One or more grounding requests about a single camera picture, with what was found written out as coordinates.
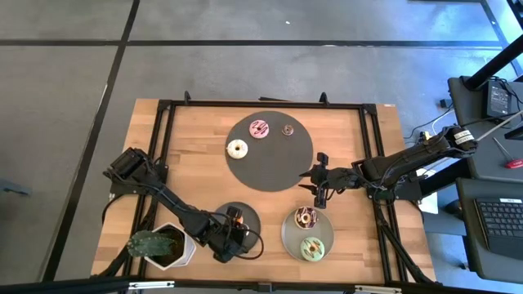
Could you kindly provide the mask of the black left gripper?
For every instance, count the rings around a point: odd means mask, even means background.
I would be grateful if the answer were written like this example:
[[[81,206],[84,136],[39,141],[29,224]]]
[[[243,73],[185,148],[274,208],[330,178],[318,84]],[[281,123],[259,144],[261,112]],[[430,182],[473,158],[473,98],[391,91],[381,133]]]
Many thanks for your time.
[[[248,252],[248,225],[244,224],[243,212],[235,206],[228,206],[225,213],[216,212],[217,241],[212,243],[214,258],[221,263]]]

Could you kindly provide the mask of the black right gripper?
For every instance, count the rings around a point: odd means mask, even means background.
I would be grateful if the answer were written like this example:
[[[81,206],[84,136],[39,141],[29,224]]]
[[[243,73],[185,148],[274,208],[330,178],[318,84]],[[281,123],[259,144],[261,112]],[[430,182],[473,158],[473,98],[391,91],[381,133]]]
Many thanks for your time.
[[[331,199],[334,192],[340,194],[346,189],[359,189],[360,180],[355,171],[351,168],[336,167],[328,169],[329,157],[327,154],[317,154],[318,164],[314,165],[309,171],[300,174],[300,177],[310,177],[313,185],[299,185],[304,189],[310,190],[314,195],[314,206],[325,209],[327,201]]]

